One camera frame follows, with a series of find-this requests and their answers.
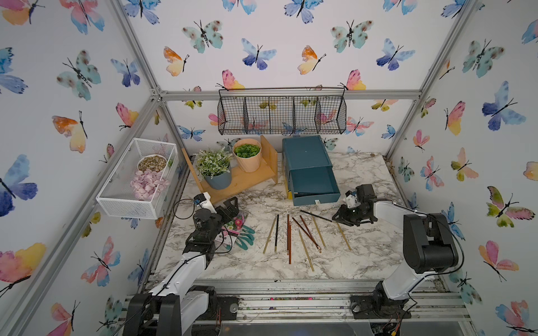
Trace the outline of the teal drawer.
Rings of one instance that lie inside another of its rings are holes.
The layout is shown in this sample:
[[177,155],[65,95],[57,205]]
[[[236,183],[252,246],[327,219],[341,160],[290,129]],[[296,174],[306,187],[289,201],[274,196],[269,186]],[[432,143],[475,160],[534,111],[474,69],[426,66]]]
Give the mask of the teal drawer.
[[296,207],[335,203],[340,198],[331,166],[291,170],[288,182]]

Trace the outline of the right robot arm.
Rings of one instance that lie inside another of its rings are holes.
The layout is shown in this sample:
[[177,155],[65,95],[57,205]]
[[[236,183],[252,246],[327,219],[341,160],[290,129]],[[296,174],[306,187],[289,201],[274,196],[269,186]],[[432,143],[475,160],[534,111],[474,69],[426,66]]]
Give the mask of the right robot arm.
[[379,307],[403,305],[424,279],[447,274],[463,262],[442,214],[425,214],[378,198],[369,184],[347,191],[345,204],[332,217],[336,223],[357,227],[380,219],[402,230],[403,262],[376,286],[373,301]]

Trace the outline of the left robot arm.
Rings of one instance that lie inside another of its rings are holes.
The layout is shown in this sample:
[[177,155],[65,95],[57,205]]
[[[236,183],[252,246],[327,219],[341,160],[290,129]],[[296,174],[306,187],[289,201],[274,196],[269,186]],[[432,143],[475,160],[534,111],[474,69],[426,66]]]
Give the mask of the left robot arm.
[[212,286],[196,286],[230,234],[226,225],[239,214],[238,199],[232,197],[214,208],[209,201],[193,213],[195,230],[186,240],[178,264],[148,293],[130,299],[126,320],[117,335],[218,335],[220,323],[213,331],[193,328],[200,317],[220,320],[221,308]]

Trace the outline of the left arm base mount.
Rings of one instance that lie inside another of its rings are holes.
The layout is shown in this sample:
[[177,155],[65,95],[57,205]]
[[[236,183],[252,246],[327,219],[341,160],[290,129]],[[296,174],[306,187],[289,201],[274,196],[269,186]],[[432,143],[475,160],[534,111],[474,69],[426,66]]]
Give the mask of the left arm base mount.
[[214,287],[204,287],[203,291],[209,295],[209,304],[206,312],[198,317],[198,321],[235,321],[237,319],[238,297],[220,295]]

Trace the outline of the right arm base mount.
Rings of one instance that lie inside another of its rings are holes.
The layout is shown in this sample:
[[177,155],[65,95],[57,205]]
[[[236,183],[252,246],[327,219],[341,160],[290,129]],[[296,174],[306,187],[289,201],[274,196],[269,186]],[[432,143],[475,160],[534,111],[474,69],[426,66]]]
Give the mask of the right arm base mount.
[[354,319],[410,319],[411,313],[404,306],[408,300],[391,300],[381,292],[352,295],[350,311]]

